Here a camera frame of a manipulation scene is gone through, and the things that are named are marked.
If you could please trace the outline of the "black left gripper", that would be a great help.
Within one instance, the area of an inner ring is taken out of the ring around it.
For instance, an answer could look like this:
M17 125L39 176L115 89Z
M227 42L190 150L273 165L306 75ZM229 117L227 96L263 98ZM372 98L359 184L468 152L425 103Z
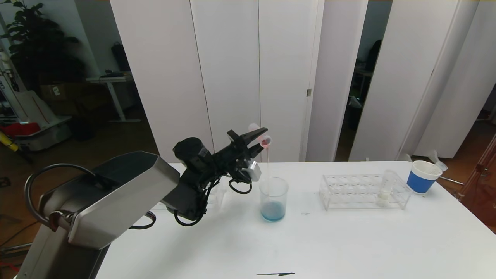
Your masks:
M261 127L254 129L245 134L238 135L232 129L228 131L230 143L213 155L214 161L218 167L233 167L246 160L252 160L257 157L265 148L259 143L251 148L249 145L257 141L263 134L268 131L267 128Z

